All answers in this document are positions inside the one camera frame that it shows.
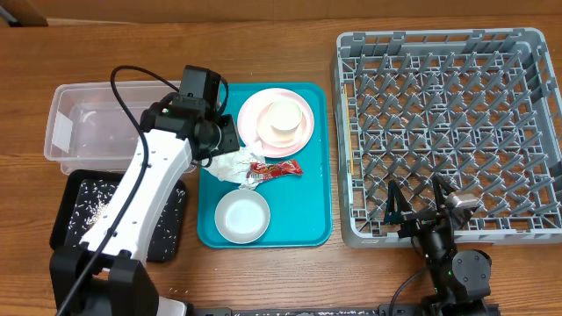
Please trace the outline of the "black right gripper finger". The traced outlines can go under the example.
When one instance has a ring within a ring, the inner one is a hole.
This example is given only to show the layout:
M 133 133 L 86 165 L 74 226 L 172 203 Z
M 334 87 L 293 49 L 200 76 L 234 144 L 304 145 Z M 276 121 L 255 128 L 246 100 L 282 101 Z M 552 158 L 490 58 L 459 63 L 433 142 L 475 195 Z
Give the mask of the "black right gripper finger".
M 412 213 L 412 208 L 394 180 L 388 183 L 387 193 L 384 223 L 400 224 L 404 215 Z
M 432 185 L 438 211 L 450 210 L 452 206 L 446 202 L 446 198 L 455 191 L 455 189 L 440 175 L 432 176 Z

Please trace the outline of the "white napkin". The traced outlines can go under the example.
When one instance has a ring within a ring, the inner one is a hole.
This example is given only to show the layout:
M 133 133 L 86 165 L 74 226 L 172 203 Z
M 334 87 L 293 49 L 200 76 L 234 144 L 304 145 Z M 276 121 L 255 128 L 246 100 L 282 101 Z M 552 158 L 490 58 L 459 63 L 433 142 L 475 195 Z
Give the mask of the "white napkin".
M 254 162 L 265 163 L 260 140 L 240 147 L 236 152 L 213 157 L 211 165 L 205 170 L 222 182 L 238 183 L 240 189 L 254 190 L 258 181 L 248 177 L 250 165 Z

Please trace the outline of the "red snack wrapper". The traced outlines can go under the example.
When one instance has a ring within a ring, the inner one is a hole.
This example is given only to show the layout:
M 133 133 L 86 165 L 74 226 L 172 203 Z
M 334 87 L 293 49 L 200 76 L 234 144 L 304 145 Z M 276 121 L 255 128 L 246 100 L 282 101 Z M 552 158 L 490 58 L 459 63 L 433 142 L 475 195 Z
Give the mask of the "red snack wrapper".
M 262 183 L 281 176 L 302 176 L 302 168 L 295 160 L 278 163 L 252 162 L 246 178 L 250 183 Z

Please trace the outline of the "pale green cup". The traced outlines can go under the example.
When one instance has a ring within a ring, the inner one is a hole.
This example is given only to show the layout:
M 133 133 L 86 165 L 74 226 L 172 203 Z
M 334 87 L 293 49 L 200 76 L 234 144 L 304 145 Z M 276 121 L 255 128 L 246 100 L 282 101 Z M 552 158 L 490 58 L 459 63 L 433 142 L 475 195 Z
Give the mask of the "pale green cup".
M 302 120 L 302 110 L 296 102 L 283 99 L 270 106 L 267 117 L 275 130 L 288 133 L 299 126 Z

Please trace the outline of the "small grey bowl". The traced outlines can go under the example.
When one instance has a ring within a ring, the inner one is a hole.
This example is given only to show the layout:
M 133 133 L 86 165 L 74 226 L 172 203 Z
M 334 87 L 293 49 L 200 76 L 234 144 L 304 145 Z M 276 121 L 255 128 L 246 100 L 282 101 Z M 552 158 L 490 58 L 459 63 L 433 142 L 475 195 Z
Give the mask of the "small grey bowl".
M 227 241 L 249 244 L 266 232 L 270 208 L 265 198 L 254 190 L 233 190 L 217 204 L 214 221 L 218 232 Z

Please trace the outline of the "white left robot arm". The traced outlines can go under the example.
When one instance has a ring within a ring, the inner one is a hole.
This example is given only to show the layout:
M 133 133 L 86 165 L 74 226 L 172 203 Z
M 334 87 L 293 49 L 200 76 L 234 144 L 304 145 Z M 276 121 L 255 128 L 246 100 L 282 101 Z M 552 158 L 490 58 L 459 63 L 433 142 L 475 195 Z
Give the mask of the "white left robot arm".
M 60 315 L 191 315 L 190 303 L 158 293 L 146 270 L 148 249 L 166 202 L 192 165 L 240 148 L 225 109 L 227 79 L 188 65 L 180 84 L 132 118 L 138 143 L 97 222 L 79 244 L 59 246 L 50 263 Z

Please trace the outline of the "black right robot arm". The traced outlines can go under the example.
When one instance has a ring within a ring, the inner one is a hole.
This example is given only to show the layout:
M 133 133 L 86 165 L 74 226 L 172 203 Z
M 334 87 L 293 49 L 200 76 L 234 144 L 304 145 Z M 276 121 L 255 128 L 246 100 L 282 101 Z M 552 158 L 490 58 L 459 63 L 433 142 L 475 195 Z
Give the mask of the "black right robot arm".
M 394 181 L 388 184 L 384 222 L 398 225 L 398 236 L 421 250 L 426 267 L 405 281 L 393 294 L 385 315 L 494 316 L 499 306 L 489 305 L 491 257 L 477 249 L 458 250 L 455 232 L 463 228 L 479 207 L 471 193 L 455 190 L 441 176 L 432 177 L 436 207 L 415 212 Z M 398 305 L 401 292 L 428 272 L 435 293 L 417 305 Z

